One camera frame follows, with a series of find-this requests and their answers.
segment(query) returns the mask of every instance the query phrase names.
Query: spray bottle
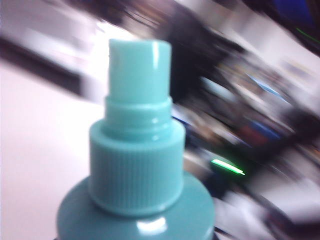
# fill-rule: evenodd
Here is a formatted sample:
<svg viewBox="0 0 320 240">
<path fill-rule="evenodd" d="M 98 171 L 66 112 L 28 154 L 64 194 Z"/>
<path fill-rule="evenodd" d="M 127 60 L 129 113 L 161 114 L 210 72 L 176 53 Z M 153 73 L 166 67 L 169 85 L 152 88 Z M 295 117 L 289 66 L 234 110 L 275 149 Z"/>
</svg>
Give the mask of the spray bottle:
<svg viewBox="0 0 320 240">
<path fill-rule="evenodd" d="M 58 240 L 210 240 L 214 205 L 183 171 L 184 127 L 172 119 L 171 47 L 109 43 L 105 117 L 90 128 L 90 176 L 64 198 Z"/>
</svg>

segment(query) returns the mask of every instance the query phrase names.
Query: teal plastic cap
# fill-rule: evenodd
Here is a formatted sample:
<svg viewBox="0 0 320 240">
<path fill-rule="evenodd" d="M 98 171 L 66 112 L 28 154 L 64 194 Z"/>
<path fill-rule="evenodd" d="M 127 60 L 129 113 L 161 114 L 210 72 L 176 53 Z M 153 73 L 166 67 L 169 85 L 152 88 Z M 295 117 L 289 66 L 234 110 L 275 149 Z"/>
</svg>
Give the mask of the teal plastic cap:
<svg viewBox="0 0 320 240">
<path fill-rule="evenodd" d="M 105 117 L 90 129 L 89 193 L 118 215 L 169 208 L 183 189 L 185 129 L 171 117 L 171 47 L 111 40 Z"/>
<path fill-rule="evenodd" d="M 110 99 L 126 104 L 166 101 L 171 59 L 168 43 L 112 39 L 109 49 Z"/>
</svg>

